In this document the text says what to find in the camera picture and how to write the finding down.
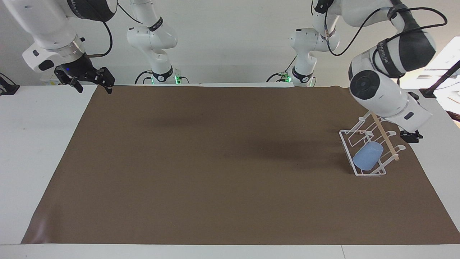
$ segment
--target white table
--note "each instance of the white table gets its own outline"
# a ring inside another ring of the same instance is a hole
[[[239,87],[290,87],[251,83]],[[174,246],[20,243],[70,138],[95,90],[68,86],[22,86],[0,96],[0,258],[460,258],[460,245],[436,246]],[[460,129],[436,100],[421,99],[434,114],[421,129],[425,139],[411,145],[460,229]]]

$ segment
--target wooden stick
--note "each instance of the wooden stick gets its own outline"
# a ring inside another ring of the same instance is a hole
[[[385,139],[386,145],[388,146],[388,148],[389,148],[389,150],[391,152],[391,155],[393,155],[393,156],[396,155],[395,160],[399,161],[399,156],[396,153],[396,150],[393,147],[393,144],[391,143],[390,138],[387,136],[386,131],[383,129],[383,126],[380,123],[379,117],[377,117],[377,115],[375,113],[373,113],[373,112],[371,112],[371,115],[372,115],[372,118],[374,118],[374,121],[377,124],[377,128],[379,128],[380,133],[383,136],[383,139]]]

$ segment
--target light blue mug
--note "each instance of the light blue mug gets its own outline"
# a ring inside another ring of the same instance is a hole
[[[353,163],[364,171],[371,170],[379,161],[383,146],[377,142],[368,142],[353,157]]]

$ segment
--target table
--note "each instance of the table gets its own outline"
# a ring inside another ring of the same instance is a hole
[[[291,87],[289,83],[212,84],[224,87]],[[22,86],[0,97],[0,257],[62,258],[458,258],[460,245],[436,246],[173,246],[19,244],[95,86],[83,94],[68,86]],[[460,229],[460,129],[438,102],[421,99],[433,113],[412,148]]]

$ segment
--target white wall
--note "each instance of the white wall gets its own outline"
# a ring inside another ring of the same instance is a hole
[[[429,29],[438,49],[442,49],[459,33],[458,0],[433,2],[431,0],[405,0],[410,7],[434,7],[449,18],[449,25]],[[129,0],[119,0],[129,12]],[[264,82],[269,75],[283,71],[295,56],[289,45],[289,36],[297,28],[311,27],[310,1],[308,0],[157,0],[159,13],[178,32],[179,44],[168,50],[172,64],[191,82]],[[36,82],[36,75],[24,67],[21,53],[30,42],[16,35],[16,22],[11,21],[1,3],[1,51],[0,69],[13,73],[4,59],[21,67],[23,82]],[[421,25],[441,21],[426,11],[414,13]],[[71,24],[80,37],[85,37],[87,53],[103,53],[108,47],[107,32],[101,23],[71,18]],[[147,61],[136,49],[129,46],[126,31],[136,25],[121,10],[108,21],[115,44],[112,52],[103,58],[93,59],[95,67],[107,66],[117,84],[133,83],[137,74],[149,68]],[[338,32],[345,48],[357,28],[347,26],[342,20]],[[389,22],[364,28],[356,43],[341,57],[329,53],[315,53],[318,65],[315,76],[317,85],[348,84],[348,65],[357,54],[375,46],[380,40],[395,34]],[[407,79],[418,74],[408,75]]]

